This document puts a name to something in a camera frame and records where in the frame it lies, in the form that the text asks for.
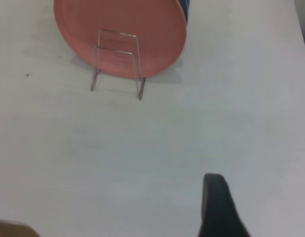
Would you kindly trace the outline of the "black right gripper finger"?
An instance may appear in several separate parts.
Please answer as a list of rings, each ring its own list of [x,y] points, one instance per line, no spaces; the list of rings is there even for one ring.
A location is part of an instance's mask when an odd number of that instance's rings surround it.
[[[229,186],[221,174],[203,178],[199,237],[248,237],[234,204]]]

